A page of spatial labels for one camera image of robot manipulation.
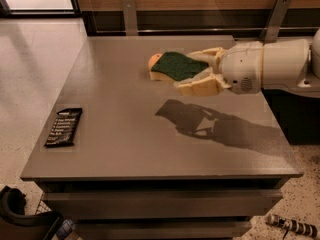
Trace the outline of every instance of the speckled floor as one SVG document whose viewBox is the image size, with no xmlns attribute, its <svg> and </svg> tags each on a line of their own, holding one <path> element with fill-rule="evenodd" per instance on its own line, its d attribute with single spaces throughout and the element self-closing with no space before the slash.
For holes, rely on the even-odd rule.
<svg viewBox="0 0 320 240">
<path fill-rule="evenodd" d="M 19 176 L 85 39 L 79 19 L 0 19 L 0 189 L 26 193 L 27 214 L 35 213 L 42 193 Z M 271 213 L 320 227 L 320 146 L 292 148 L 305 175 L 282 188 L 284 199 Z M 237 240 L 278 240 L 285 233 L 263 217 L 251 223 Z M 290 232 L 285 239 L 310 238 Z"/>
</svg>

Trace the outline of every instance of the black snack package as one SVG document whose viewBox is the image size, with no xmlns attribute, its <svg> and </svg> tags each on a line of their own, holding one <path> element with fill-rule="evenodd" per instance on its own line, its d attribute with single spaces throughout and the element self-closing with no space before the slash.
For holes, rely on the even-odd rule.
<svg viewBox="0 0 320 240">
<path fill-rule="evenodd" d="M 82 108 L 67 108 L 57 113 L 46 144 L 47 148 L 73 146 L 73 138 L 82 114 Z"/>
</svg>

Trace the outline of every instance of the gray tabletop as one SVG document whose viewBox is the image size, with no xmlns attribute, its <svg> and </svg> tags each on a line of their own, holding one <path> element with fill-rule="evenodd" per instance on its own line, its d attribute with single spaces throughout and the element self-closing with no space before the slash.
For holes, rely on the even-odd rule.
<svg viewBox="0 0 320 240">
<path fill-rule="evenodd" d="M 150 81 L 151 55 L 222 46 L 229 36 L 90 38 L 24 168 L 24 180 L 298 176 L 294 153 L 261 93 L 182 97 Z M 82 107 L 75 146 L 44 143 L 63 108 Z"/>
</svg>

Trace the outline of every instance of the sponge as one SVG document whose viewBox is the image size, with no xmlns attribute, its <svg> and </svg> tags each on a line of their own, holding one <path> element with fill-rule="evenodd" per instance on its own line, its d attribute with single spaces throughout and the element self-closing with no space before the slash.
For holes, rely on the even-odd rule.
<svg viewBox="0 0 320 240">
<path fill-rule="evenodd" d="M 175 81 L 193 78 L 208 68 L 206 62 L 191 59 L 178 52 L 165 52 L 153 65 L 151 72 L 167 75 Z"/>
</svg>

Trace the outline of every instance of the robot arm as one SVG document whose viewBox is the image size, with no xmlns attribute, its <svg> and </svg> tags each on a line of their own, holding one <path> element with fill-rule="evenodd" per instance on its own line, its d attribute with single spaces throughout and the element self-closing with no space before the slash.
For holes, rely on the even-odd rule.
<svg viewBox="0 0 320 240">
<path fill-rule="evenodd" d="M 238 43 L 229 50 L 213 48 L 191 53 L 188 57 L 205 61 L 209 67 L 193 78 L 174 83 L 184 96 L 217 95 L 223 89 L 250 94 L 264 88 L 320 97 L 320 30 L 311 50 L 305 39 L 271 44 L 255 41 Z"/>
</svg>

